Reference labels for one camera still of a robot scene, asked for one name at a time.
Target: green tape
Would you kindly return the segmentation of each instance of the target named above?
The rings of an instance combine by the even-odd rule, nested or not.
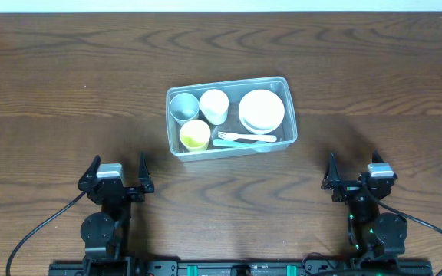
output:
[[[296,276],[298,269],[295,265],[288,265],[286,267],[286,276]]]
[[[187,265],[187,276],[197,276],[196,265]]]

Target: plastic bin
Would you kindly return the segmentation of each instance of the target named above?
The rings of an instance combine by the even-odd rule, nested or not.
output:
[[[204,120],[211,128],[211,140],[207,150],[202,152],[189,152],[179,139],[180,125],[170,114],[170,101],[180,93],[190,93],[200,99],[202,94],[209,89],[220,89],[229,98],[228,119],[225,123],[214,126],[206,120],[202,112],[199,119]],[[273,132],[268,133],[276,135],[278,141],[274,143],[263,143],[258,145],[248,145],[241,148],[223,148],[213,146],[213,139],[217,138],[218,131],[234,132],[240,134],[251,134],[240,122],[238,117],[239,102],[248,92],[256,89],[266,89],[277,94],[285,107],[285,115],[281,125]],[[196,84],[185,87],[173,87],[167,91],[167,133],[168,143],[172,154],[180,161],[197,161],[205,159],[224,158],[231,156],[242,156],[255,153],[269,153],[279,150],[285,150],[289,144],[294,143],[298,138],[298,129],[296,127],[295,109],[292,103],[291,93],[289,92],[288,82],[284,77],[263,77],[247,80],[230,80],[211,84]]]

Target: wooden table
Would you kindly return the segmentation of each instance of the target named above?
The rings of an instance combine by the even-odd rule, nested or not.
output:
[[[299,138],[286,151],[182,163],[168,147],[169,87],[283,76]],[[94,155],[134,185],[130,249],[188,259],[352,251],[347,208],[320,183],[378,149],[399,175],[384,202],[442,228],[442,14],[0,15],[0,275],[37,224],[71,201]],[[80,260],[82,199],[32,237],[13,275]],[[406,256],[442,267],[442,236],[409,222]]]

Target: fork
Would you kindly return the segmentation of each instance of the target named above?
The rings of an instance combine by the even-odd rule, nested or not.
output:
[[[226,141],[234,141],[237,139],[248,139],[248,140],[264,141],[264,142],[277,141],[277,137],[274,135],[238,134],[238,133],[225,133],[222,131],[218,132],[218,137]]]

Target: white background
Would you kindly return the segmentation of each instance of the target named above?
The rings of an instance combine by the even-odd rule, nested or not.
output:
[[[0,12],[442,12],[442,0],[0,0]]]

